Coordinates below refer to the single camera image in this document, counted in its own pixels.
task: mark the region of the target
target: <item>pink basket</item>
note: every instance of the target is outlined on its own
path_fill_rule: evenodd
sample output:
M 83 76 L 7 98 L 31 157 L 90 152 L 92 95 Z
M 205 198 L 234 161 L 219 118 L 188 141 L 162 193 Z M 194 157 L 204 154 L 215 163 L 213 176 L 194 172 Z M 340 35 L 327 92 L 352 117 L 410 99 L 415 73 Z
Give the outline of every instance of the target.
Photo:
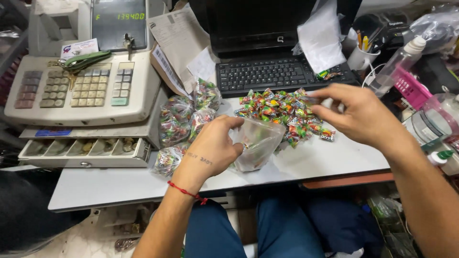
M 415 110 L 420 110 L 424 102 L 432 97 L 432 94 L 420 82 L 398 65 L 392 78 L 395 81 L 395 88 L 402 93 Z

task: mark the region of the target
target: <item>white desk surface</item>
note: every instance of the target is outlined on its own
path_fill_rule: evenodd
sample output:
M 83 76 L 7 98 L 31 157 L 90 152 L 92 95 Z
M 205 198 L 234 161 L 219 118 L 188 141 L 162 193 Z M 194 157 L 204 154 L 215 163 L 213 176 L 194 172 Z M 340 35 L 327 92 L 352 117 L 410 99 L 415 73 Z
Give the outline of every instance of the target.
M 234 116 L 233 110 L 239 106 L 237 98 L 225 99 L 218 113 Z M 333 129 L 327 123 L 325 127 Z M 48 208 L 53 211 L 79 210 L 162 197 L 168 179 L 151 171 L 155 159 L 156 152 L 152 153 L 150 168 L 65 168 Z M 334 142 L 320 140 L 314 135 L 310 140 L 300 142 L 296 149 L 288 146 L 279 154 L 273 154 L 270 162 L 258 171 L 240 173 L 227 169 L 209 178 L 201 191 L 386 168 L 389 164 L 379 151 L 336 132 Z

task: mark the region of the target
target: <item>red string bracelet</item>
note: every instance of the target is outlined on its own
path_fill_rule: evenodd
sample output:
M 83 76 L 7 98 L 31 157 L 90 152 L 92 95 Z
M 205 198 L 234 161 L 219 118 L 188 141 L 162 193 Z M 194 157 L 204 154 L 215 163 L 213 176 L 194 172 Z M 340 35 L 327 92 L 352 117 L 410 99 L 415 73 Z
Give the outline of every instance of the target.
M 181 189 L 180 187 L 176 186 L 174 183 L 172 183 L 170 180 L 168 181 L 168 184 L 170 186 L 172 186 L 173 188 L 177 188 L 180 190 L 180 192 L 184 193 L 184 194 L 187 194 L 187 195 L 190 195 L 190 196 L 193 196 L 194 198 L 198 199 L 199 201 L 201 201 L 201 205 L 204 205 L 206 204 L 207 202 L 207 198 L 201 198 L 201 196 L 199 196 L 199 194 L 191 194 L 189 192 L 187 192 L 185 189 Z

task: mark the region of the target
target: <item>white mug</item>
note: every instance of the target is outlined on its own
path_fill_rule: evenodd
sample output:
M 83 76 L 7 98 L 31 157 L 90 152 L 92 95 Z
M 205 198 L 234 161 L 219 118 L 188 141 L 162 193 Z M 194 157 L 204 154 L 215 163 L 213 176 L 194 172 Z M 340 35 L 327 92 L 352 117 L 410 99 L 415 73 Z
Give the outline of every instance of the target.
M 348 58 L 347 64 L 352 70 L 365 70 L 376 59 L 376 57 L 379 56 L 380 53 L 381 51 L 379 50 L 375 54 L 370 54 L 362 51 L 358 46 L 356 46 L 354 51 L 352 51 L 351 56 Z

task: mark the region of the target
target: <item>keyboard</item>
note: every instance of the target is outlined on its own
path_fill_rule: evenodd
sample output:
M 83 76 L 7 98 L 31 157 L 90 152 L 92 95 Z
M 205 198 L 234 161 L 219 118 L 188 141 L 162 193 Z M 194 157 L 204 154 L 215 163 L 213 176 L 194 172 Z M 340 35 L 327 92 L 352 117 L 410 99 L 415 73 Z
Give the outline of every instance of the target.
M 314 76 L 305 57 L 219 63 L 215 70 L 223 98 L 242 97 L 250 90 L 264 91 L 266 88 L 293 92 L 301 87 L 307 91 L 317 90 L 335 82 L 358 85 L 347 63 L 330 69 L 330 72 L 342 72 L 343 75 L 324 81 Z

